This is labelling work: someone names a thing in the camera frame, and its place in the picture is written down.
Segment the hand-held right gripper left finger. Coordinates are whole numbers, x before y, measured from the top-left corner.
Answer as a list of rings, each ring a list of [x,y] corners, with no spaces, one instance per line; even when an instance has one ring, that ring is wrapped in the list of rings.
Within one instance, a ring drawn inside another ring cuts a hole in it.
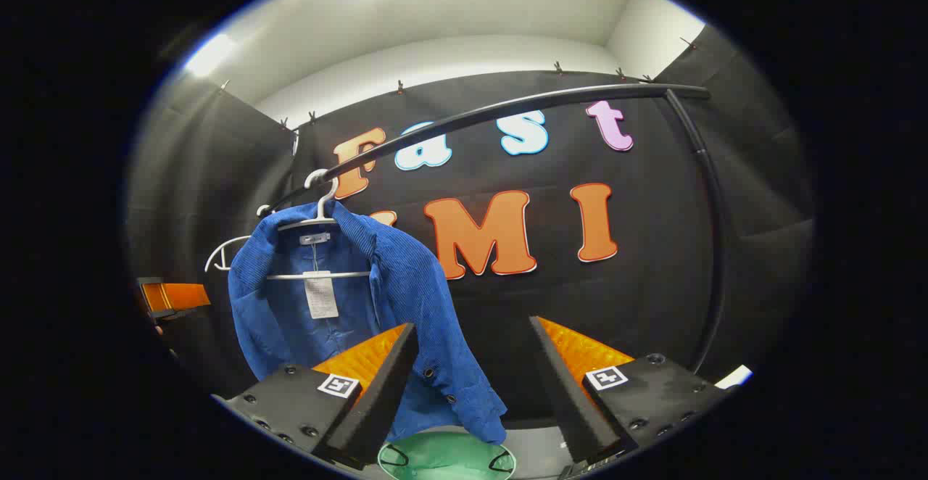
[[[418,350],[415,325],[404,323],[315,367],[282,365],[229,400],[213,399],[302,459],[361,471],[377,460]]]

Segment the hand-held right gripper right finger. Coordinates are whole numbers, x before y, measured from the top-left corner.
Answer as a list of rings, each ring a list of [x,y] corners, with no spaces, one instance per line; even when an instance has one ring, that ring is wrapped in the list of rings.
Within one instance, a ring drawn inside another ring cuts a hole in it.
[[[659,447],[734,394],[659,352],[630,357],[546,318],[529,325],[542,388],[575,464],[606,466]]]

